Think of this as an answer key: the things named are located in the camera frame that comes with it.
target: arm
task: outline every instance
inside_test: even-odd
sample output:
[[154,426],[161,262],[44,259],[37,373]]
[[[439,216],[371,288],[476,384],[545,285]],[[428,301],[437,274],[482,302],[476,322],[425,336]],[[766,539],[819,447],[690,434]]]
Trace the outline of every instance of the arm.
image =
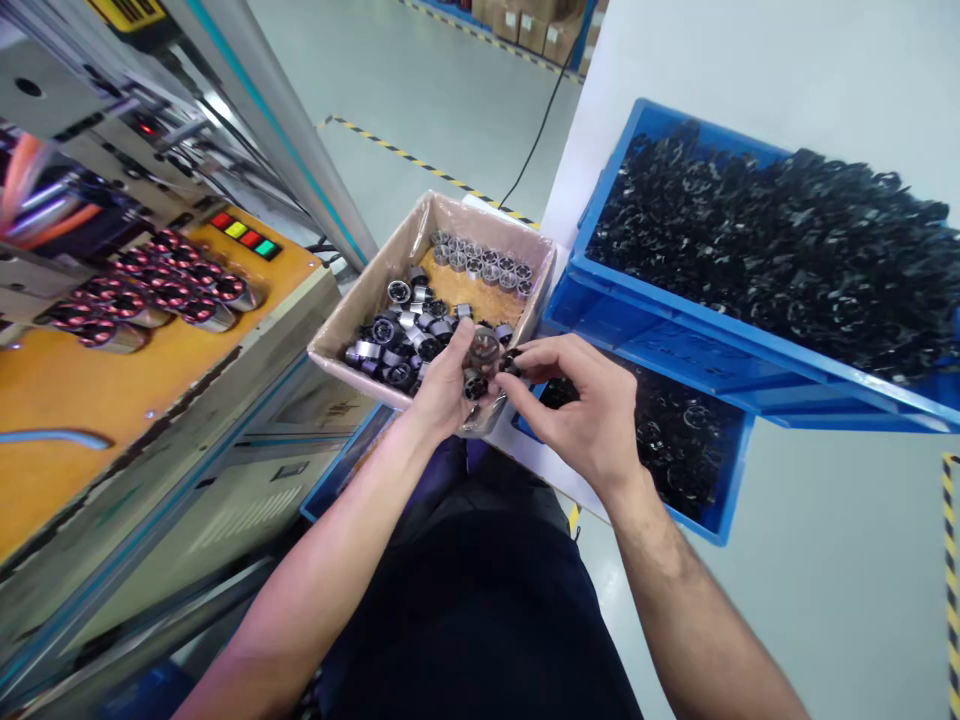
[[534,382],[569,377],[580,400],[549,410],[518,378],[497,382],[607,508],[657,675],[680,720],[807,718],[790,683],[660,501],[636,451],[632,373],[573,335],[522,346]]
[[461,365],[472,340],[473,323],[461,321],[411,408],[270,576],[176,720],[279,718],[293,709],[360,604],[430,456],[470,413]]

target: yellow black hazard tape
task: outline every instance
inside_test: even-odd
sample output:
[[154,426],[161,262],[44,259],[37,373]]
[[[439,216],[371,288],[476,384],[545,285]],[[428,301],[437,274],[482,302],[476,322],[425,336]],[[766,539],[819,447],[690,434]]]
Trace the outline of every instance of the yellow black hazard tape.
[[350,122],[350,121],[348,121],[348,120],[344,120],[342,117],[339,117],[339,116],[337,116],[337,115],[328,115],[328,116],[323,120],[323,122],[317,123],[317,129],[319,130],[319,129],[321,129],[321,128],[326,127],[326,126],[330,123],[331,120],[340,123],[340,124],[343,125],[345,128],[348,128],[348,129],[350,129],[350,130],[353,130],[355,133],[357,133],[357,135],[359,135],[359,136],[361,136],[361,137],[365,137],[367,140],[371,140],[371,141],[375,142],[375,143],[376,143],[377,145],[379,145],[380,147],[386,148],[387,150],[389,150],[390,152],[392,152],[394,155],[399,155],[399,156],[402,157],[404,160],[407,160],[408,162],[413,163],[413,164],[416,165],[417,167],[423,168],[423,169],[426,170],[427,172],[429,172],[429,173],[431,173],[431,174],[433,174],[433,175],[436,175],[438,178],[441,178],[442,180],[446,180],[446,181],[447,181],[448,183],[450,183],[451,185],[456,185],[458,188],[460,188],[460,189],[463,190],[464,192],[470,193],[470,194],[473,195],[474,197],[480,198],[481,200],[483,200],[483,201],[484,201],[487,205],[489,205],[490,207],[496,208],[497,210],[500,210],[501,212],[506,213],[506,214],[509,215],[510,217],[515,218],[515,219],[519,220],[520,222],[522,222],[522,223],[524,223],[524,224],[526,224],[526,225],[529,225],[529,226],[532,227],[534,230],[539,230],[539,229],[540,229],[540,223],[538,223],[536,220],[531,220],[530,218],[528,218],[527,216],[523,215],[522,213],[518,213],[518,212],[516,212],[515,210],[511,210],[510,208],[508,208],[508,207],[506,207],[506,206],[500,207],[499,204],[497,203],[497,201],[494,200],[494,199],[493,199],[492,197],[490,197],[489,195],[484,195],[484,194],[483,194],[482,192],[480,192],[479,190],[474,190],[472,187],[470,187],[469,185],[467,185],[465,182],[461,182],[460,180],[457,180],[457,179],[454,178],[453,176],[447,175],[445,172],[443,172],[443,170],[437,170],[437,168],[433,167],[433,165],[428,165],[428,164],[425,163],[423,160],[418,160],[417,158],[415,158],[415,157],[414,157],[413,155],[411,155],[410,153],[405,152],[404,150],[401,150],[400,148],[398,148],[398,147],[395,146],[395,145],[391,145],[391,144],[388,143],[386,140],[381,140],[380,138],[378,138],[378,137],[377,137],[376,135],[374,135],[373,133],[367,132],[367,131],[364,130],[363,128],[358,127],[357,125],[354,125],[352,122]]
[[943,542],[947,563],[947,635],[950,642],[950,718],[960,720],[960,620],[957,618],[957,543],[954,536],[956,515],[953,512],[952,465],[960,465],[960,457],[943,454]]
[[516,47],[515,45],[510,45],[509,43],[505,43],[499,38],[493,35],[490,35],[489,33],[483,32],[482,30],[477,30],[476,28],[472,28],[468,25],[463,25],[462,23],[458,23],[456,20],[454,20],[451,17],[448,17],[444,13],[431,10],[428,7],[424,7],[420,3],[411,2],[410,0],[397,0],[397,2],[399,2],[401,5],[406,5],[408,8],[411,8],[413,10],[422,12],[424,15],[427,15],[428,17],[432,17],[434,20],[438,20],[439,22],[442,22],[444,25],[449,25],[450,27],[454,27],[457,30],[460,30],[461,32],[465,32],[468,35],[471,35],[477,38],[477,40],[483,40],[485,43],[493,45],[494,47],[498,47],[501,50],[504,50],[512,55],[516,55],[518,58],[523,58],[525,60],[528,60],[532,62],[534,65],[542,67],[545,70],[549,70],[554,75],[559,75],[562,72],[563,76],[568,80],[571,80],[577,83],[578,85],[583,85],[582,75],[579,75],[570,70],[561,71],[559,65],[555,65],[549,60],[544,60],[539,55],[534,55],[533,53],[528,52],[526,50],[522,50]]

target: blue plastic crate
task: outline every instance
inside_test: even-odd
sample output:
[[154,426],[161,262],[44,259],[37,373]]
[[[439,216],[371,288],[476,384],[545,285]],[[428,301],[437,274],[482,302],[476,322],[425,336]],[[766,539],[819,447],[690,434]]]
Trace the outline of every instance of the blue plastic crate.
[[[536,385],[531,392],[539,398],[546,386],[546,383]],[[735,442],[731,443],[732,445],[735,444],[736,449],[727,453],[724,458],[717,479],[714,503],[703,512],[699,522],[688,518],[666,504],[670,515],[680,525],[718,547],[725,547],[730,539],[730,529],[733,526],[733,515],[737,509],[740,481],[743,479],[743,471],[746,467],[747,448],[750,445],[754,420],[754,416],[750,413],[742,413],[737,425],[727,428],[726,432],[730,434],[731,438],[736,438]],[[516,418],[514,418],[513,425],[538,443],[543,442],[520,413],[517,413]]]
[[[665,137],[690,116],[638,100],[587,206],[547,310],[551,332],[598,347],[724,399],[783,427],[960,432],[960,374],[907,389],[588,260],[584,252],[631,140]],[[749,152],[762,165],[787,156],[700,121],[700,142]]]

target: right hand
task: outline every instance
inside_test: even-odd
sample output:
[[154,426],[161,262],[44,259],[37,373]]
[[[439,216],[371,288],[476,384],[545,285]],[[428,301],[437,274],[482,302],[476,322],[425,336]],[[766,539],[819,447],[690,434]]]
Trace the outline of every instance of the right hand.
[[636,482],[652,483],[637,455],[633,373],[577,335],[533,340],[519,349],[523,354],[514,362],[532,382],[567,377],[580,393],[580,400],[551,410],[520,378],[497,375],[497,384],[537,437],[580,473],[604,504],[616,502]]

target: left hand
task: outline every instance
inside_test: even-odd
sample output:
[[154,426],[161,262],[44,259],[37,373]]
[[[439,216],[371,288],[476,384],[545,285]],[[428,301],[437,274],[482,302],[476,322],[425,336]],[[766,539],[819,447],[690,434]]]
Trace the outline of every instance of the left hand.
[[[473,343],[475,328],[469,318],[460,321],[450,344],[430,363],[413,405],[405,413],[417,417],[420,427],[437,444],[460,429],[476,404],[463,396],[463,361]],[[497,392],[491,383],[480,404],[492,402]]]

